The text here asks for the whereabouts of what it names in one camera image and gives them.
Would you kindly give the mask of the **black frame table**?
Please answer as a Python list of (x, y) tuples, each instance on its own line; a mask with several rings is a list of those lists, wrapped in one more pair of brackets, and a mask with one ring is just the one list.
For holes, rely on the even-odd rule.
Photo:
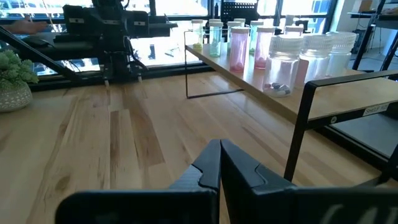
[(353, 70), (358, 70), (359, 64), (363, 57), (363, 54), (365, 53), (366, 47), (371, 38), (371, 34), (372, 34), (374, 28), (376, 28), (376, 27), (384, 28), (384, 29), (392, 29), (392, 30), (396, 31), (396, 35), (393, 39), (391, 46), (389, 47), (389, 50), (387, 52), (385, 59), (383, 60), (380, 71), (387, 70), (389, 68), (391, 61), (398, 50), (398, 14), (382, 13), (385, 2), (386, 2), (386, 0), (380, 0), (376, 11), (371, 14), (370, 13), (366, 14), (366, 13), (362, 13), (362, 12), (349, 12), (349, 14), (354, 15), (354, 17), (357, 17), (358, 19), (361, 17), (369, 18), (368, 26), (366, 27), (363, 39), (361, 41), (361, 45), (359, 47), (357, 56), (354, 60), (353, 66), (352, 66)]

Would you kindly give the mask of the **person's hand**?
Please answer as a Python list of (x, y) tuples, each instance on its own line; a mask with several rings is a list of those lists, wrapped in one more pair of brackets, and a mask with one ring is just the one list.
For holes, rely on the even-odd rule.
[(46, 22), (33, 22), (30, 17), (26, 17), (23, 20), (18, 20), (9, 25), (0, 25), (0, 27), (6, 29), (12, 34), (36, 34), (42, 32), (47, 28)]

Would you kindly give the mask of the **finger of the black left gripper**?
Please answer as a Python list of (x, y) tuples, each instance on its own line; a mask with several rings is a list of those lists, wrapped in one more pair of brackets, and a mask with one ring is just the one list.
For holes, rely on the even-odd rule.
[(104, 36), (110, 36), (114, 28), (114, 12), (111, 9), (99, 9), (99, 23)]
[(115, 31), (117, 35), (128, 36), (127, 12), (120, 10), (114, 11), (114, 19), (116, 24), (113, 27), (113, 31)]

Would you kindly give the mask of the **green medicine bottle white cap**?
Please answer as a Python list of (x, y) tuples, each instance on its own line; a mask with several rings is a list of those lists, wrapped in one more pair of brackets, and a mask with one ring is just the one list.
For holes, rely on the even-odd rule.
[(250, 44), (249, 44), (249, 53), (254, 55), (257, 44), (257, 28), (263, 26), (263, 21), (251, 21), (250, 23)]

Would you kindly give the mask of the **pink medicine bottle white cap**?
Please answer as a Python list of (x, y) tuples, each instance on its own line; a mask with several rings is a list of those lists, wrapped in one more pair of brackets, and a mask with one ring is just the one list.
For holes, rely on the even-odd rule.
[(257, 28), (257, 42), (254, 53), (254, 68), (265, 69), (266, 59), (269, 54), (269, 46), (274, 32), (275, 27), (261, 26)]
[(248, 46), (248, 27), (231, 28), (231, 44), (229, 55), (229, 69), (233, 72), (243, 72)]

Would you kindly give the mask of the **black perforated panel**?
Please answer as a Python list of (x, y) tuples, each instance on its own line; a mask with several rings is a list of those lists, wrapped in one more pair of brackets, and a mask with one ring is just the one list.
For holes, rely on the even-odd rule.
[(231, 2), (221, 0), (221, 21), (227, 23), (234, 19), (245, 19), (246, 23), (249, 24), (251, 21), (258, 20), (258, 2), (259, 0), (254, 0), (254, 2)]

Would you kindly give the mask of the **green artificial plant ball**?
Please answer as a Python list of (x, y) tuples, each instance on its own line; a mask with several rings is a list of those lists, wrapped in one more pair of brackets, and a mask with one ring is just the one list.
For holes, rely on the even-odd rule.
[(0, 52), (0, 113), (26, 107), (32, 100), (28, 83), (38, 83), (30, 60), (21, 60), (11, 50)]

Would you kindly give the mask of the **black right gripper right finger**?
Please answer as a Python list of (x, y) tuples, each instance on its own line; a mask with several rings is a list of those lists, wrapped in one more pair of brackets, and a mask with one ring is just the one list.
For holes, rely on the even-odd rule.
[(221, 180), (231, 224), (289, 224), (294, 184), (227, 139), (221, 140)]

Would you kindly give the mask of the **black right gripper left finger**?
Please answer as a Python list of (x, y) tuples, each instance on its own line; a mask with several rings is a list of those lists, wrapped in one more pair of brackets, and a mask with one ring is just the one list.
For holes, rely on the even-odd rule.
[(221, 143), (211, 140), (170, 190), (183, 193), (172, 205), (177, 212), (173, 224), (219, 224)]

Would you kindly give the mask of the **white shelf label sticker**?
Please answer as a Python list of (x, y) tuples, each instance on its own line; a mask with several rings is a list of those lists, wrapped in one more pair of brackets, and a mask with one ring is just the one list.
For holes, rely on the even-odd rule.
[(371, 106), (364, 110), (363, 116), (369, 116), (372, 114), (384, 112), (388, 109), (388, 107), (389, 107), (389, 103)]

